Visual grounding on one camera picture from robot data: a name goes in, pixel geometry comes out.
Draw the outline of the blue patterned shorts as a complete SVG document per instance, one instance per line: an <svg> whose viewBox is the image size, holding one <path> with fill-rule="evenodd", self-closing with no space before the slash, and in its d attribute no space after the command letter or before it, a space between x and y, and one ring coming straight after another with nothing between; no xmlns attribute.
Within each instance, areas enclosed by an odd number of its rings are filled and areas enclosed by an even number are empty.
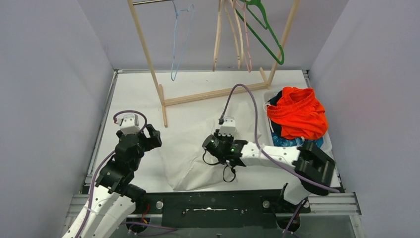
<svg viewBox="0 0 420 238"><path fill-rule="evenodd" d="M324 139L321 137L316 140L306 140L302 138L286 139L284 137L277 136L276 134L271 134L273 145L278 147L293 147L293 146L302 146L304 142L312 142L316 146L321 147L324 144Z"/></svg>

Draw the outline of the orange shorts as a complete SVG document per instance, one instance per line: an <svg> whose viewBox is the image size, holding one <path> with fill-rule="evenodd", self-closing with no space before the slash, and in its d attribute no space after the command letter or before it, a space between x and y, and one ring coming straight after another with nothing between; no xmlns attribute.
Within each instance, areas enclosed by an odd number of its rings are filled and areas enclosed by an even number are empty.
<svg viewBox="0 0 420 238"><path fill-rule="evenodd" d="M328 130L325 108L312 88L284 87L263 108L277 136L316 140Z"/></svg>

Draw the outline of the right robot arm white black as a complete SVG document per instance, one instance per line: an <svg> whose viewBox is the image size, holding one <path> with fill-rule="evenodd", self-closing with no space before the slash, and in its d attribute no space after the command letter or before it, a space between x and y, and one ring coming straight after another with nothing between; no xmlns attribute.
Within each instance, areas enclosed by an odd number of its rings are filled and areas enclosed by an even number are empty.
<svg viewBox="0 0 420 238"><path fill-rule="evenodd" d="M236 166L263 166L281 168L295 176L294 181L287 182L278 199L279 207L286 212L311 194L327 196L338 192L331 187L335 161L312 142L292 147L262 146L211 134L202 147L232 171Z"/></svg>

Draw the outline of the wooden hanger of orange shorts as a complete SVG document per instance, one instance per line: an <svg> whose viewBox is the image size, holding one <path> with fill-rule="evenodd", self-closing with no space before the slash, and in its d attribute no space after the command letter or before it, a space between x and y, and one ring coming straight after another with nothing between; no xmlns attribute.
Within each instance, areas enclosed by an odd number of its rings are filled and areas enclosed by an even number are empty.
<svg viewBox="0 0 420 238"><path fill-rule="evenodd" d="M217 23L216 23L216 36L215 36L215 44L214 44L214 51L213 51L213 61L212 61L212 71L214 72L217 65L218 60L218 52L219 52L219 44L220 44L220 37L221 37L221 23L222 23L222 10L224 5L224 0L218 1L218 12L217 12Z"/></svg>

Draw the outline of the lilac hanger of white shorts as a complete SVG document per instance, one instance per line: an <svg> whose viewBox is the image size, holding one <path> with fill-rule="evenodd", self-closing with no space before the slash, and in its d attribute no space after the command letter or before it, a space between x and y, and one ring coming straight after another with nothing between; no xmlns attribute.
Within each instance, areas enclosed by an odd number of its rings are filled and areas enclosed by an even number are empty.
<svg viewBox="0 0 420 238"><path fill-rule="evenodd" d="M171 2L174 9L175 21L173 30L173 47L170 68L170 79L172 82L174 82L183 63L184 56L190 40L193 22L195 18L195 6L193 3L191 3L188 5L187 8L179 8L175 0L172 0ZM186 17L188 18L188 27L186 28L185 36L180 37L180 22Z"/></svg>

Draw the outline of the green hanger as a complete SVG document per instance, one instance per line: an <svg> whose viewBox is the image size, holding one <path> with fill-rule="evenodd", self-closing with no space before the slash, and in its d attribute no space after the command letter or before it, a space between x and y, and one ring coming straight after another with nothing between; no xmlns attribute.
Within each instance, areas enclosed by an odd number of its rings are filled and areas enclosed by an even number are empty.
<svg viewBox="0 0 420 238"><path fill-rule="evenodd" d="M238 17L242 20L242 22L246 26L246 30L249 30L255 38L260 42L260 44L266 49L266 51L272 56L272 58L275 60L275 62L278 65L283 65L285 61L285 55L284 55L284 49L283 46L280 44L277 35L275 34L273 28L271 27L265 6L263 5L261 0L240 0L239 2L242 3L241 6L245 7L245 10L258 22L258 24L265 30L270 33L273 40L275 41L279 51L280 56L276 55L269 47L268 45L262 40L262 38L258 35L258 33L252 28L252 26L247 22L245 14L241 14L238 10L236 10L236 13L238 14ZM250 9L250 6L255 6L261 13L262 19L258 18L256 14Z"/></svg>

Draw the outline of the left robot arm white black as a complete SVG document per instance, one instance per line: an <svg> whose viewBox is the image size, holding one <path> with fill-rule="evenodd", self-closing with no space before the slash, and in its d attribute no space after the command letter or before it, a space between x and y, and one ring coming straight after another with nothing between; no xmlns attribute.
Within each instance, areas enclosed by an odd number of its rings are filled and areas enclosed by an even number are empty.
<svg viewBox="0 0 420 238"><path fill-rule="evenodd" d="M131 183L145 153L162 146L160 131L151 124L134 134L117 132L119 138L106 164L99 166L89 197L64 233L65 238L108 238L132 212L146 207L146 191Z"/></svg>

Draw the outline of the pink hanger of blue shorts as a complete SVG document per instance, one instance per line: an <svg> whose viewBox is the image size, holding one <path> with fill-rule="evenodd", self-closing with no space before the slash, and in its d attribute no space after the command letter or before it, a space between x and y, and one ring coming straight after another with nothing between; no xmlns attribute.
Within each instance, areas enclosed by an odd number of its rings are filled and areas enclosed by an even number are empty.
<svg viewBox="0 0 420 238"><path fill-rule="evenodd" d="M249 36L248 36L248 27L246 22L246 3L240 3L238 0L235 1L235 4L242 10L242 17L244 23L244 30L245 30L245 37L246 37L246 58L245 63L247 67L247 71L250 73L252 72L252 58L250 54L250 45L249 45Z"/></svg>

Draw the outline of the wooden hanger of navy shorts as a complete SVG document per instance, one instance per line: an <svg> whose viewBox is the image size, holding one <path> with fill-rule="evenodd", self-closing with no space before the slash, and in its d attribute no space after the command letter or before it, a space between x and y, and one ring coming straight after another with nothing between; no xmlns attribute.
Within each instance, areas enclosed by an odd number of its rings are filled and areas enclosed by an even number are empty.
<svg viewBox="0 0 420 238"><path fill-rule="evenodd" d="M244 60L243 35L234 0L225 1L225 14L228 17L228 21L233 34L235 49L237 53L237 68L240 69Z"/></svg>

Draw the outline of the white shorts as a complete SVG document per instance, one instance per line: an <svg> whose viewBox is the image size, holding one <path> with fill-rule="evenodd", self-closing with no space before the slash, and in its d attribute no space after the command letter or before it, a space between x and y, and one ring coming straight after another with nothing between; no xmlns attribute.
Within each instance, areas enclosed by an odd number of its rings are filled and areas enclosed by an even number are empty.
<svg viewBox="0 0 420 238"><path fill-rule="evenodd" d="M203 141L218 128L221 110L161 135L158 153L173 190L192 191L223 182L223 165L217 165L217 159L202 147Z"/></svg>

